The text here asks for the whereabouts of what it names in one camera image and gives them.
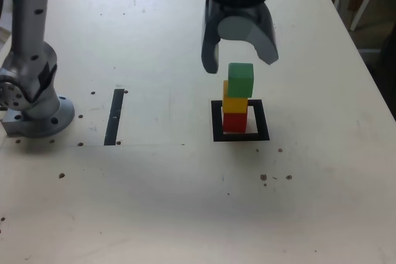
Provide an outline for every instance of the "wooden block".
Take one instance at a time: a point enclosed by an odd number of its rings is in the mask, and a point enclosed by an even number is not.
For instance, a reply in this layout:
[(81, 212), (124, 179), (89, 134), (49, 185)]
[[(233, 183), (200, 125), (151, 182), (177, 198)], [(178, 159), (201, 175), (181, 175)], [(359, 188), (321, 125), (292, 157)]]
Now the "wooden block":
[(245, 133), (248, 113), (244, 114), (224, 114), (223, 132)]
[(250, 98), (253, 93), (253, 64), (229, 63), (228, 65), (228, 97)]
[(223, 82), (223, 113), (243, 114), (248, 111), (247, 98), (229, 98), (227, 95), (228, 82)]

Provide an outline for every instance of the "yellow cube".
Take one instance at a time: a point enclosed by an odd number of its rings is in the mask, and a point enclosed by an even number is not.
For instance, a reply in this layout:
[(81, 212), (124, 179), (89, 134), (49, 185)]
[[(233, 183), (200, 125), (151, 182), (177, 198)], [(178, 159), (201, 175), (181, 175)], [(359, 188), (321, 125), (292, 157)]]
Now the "yellow cube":
[(248, 112), (247, 98), (229, 98), (228, 81), (223, 83), (223, 113), (225, 114), (246, 114)]

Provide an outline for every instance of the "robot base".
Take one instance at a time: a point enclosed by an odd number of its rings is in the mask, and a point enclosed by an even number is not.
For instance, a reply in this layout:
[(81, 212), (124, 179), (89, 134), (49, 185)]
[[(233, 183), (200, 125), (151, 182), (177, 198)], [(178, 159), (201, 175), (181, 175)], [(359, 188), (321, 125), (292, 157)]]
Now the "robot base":
[(24, 136), (28, 138), (46, 137), (57, 134), (65, 129), (74, 118), (72, 101), (58, 96), (59, 109), (44, 119), (24, 119), (20, 111), (8, 109), (2, 120), (2, 126), (8, 136)]

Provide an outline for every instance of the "green cube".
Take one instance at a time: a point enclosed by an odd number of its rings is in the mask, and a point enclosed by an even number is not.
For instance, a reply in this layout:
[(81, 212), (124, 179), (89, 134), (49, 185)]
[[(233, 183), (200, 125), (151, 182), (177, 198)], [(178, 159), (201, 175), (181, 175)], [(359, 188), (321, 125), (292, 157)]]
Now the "green cube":
[(253, 93), (253, 64), (229, 63), (228, 97), (250, 98)]

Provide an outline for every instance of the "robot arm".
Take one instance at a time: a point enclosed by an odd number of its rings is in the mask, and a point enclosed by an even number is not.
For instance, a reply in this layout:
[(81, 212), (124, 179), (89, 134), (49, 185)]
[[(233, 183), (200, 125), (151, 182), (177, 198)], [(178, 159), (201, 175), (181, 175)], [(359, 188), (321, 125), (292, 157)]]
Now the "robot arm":
[(11, 50), (0, 69), (8, 135), (44, 137), (67, 127), (74, 108), (54, 89), (56, 53), (44, 42), (47, 0), (14, 0)]
[(218, 70), (221, 38), (247, 41), (267, 64), (278, 60), (272, 18), (264, 1), (206, 0), (201, 58), (208, 73)]
[[(268, 64), (278, 59), (272, 19), (265, 0), (206, 0), (202, 63), (218, 70), (221, 38), (254, 45)], [(0, 103), (8, 107), (2, 120), (8, 135), (44, 137), (66, 128), (74, 117), (70, 100), (54, 89), (57, 59), (44, 42), (47, 0), (14, 0), (12, 46), (0, 69)]]

